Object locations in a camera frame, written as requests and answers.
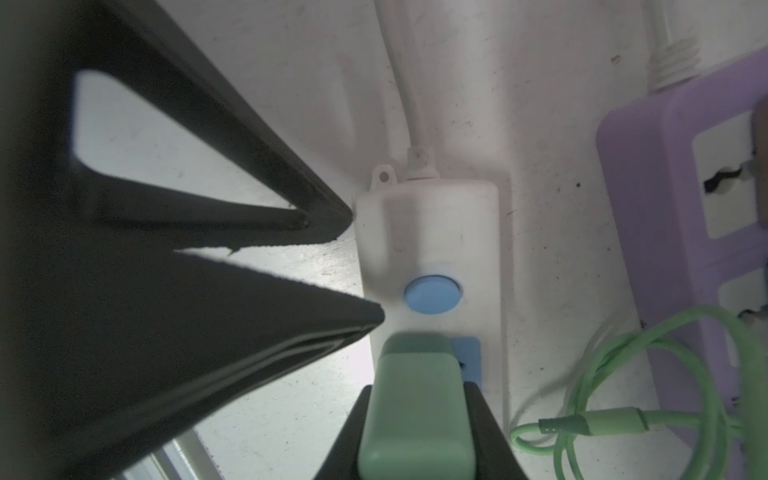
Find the pink charger plug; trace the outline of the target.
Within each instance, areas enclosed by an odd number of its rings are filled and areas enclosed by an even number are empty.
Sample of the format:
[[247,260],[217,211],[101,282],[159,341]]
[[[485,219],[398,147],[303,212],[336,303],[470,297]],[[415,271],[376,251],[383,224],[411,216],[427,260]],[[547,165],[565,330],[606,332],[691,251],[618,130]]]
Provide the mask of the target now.
[[754,141],[754,178],[756,191],[756,209],[758,223],[767,228],[768,219],[768,104],[764,97],[756,105],[752,115],[752,134]]

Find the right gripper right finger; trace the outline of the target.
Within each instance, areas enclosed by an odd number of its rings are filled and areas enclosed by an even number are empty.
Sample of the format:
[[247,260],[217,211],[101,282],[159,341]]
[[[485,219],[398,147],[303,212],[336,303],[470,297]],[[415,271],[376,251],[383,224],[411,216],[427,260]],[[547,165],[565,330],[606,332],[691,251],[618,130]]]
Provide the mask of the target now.
[[527,480],[480,388],[464,383],[475,448],[477,480]]

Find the green charger plug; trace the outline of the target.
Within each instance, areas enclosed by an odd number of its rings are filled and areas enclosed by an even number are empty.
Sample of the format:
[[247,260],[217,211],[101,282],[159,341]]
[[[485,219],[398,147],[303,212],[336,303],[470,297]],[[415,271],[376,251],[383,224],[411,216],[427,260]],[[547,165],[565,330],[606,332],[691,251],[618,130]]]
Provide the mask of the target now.
[[461,366],[442,335],[382,346],[357,456],[362,479],[473,479],[476,455]]

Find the white blue power strip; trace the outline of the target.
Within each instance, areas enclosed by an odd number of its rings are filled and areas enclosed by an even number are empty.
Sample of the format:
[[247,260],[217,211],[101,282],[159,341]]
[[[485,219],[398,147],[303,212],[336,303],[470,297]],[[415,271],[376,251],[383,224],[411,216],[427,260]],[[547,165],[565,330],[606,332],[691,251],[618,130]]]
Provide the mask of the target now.
[[500,426],[507,411],[497,187],[473,179],[398,181],[380,165],[354,202],[354,233],[366,299],[384,322],[370,335],[373,357],[396,333],[477,341],[479,386]]

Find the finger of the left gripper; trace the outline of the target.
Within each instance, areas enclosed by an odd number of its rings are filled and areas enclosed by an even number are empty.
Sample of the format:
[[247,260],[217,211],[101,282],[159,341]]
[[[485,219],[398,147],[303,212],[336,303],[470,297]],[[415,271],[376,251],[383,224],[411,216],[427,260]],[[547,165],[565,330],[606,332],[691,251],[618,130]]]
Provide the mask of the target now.
[[[288,202],[245,206],[120,180],[74,151],[75,79],[106,74]],[[154,1],[1,5],[1,229],[123,232],[173,248],[322,244],[346,203]]]
[[1,253],[1,475],[106,479],[364,337],[373,302],[201,257]]

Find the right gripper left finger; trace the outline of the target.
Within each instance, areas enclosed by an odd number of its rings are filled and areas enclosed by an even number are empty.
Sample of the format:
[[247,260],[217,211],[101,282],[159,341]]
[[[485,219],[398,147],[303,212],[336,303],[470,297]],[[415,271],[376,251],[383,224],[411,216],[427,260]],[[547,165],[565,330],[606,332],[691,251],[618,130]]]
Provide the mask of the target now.
[[315,480],[358,480],[358,452],[362,439],[372,386],[365,386],[333,443]]

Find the purple power strip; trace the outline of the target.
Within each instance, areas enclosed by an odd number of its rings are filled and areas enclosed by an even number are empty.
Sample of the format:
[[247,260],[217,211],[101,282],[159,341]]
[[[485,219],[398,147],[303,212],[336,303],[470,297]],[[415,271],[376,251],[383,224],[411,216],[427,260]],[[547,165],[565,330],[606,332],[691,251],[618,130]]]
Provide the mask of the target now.
[[596,146],[639,318],[696,305],[755,314],[767,335],[767,230],[756,200],[753,114],[767,53],[610,112]]

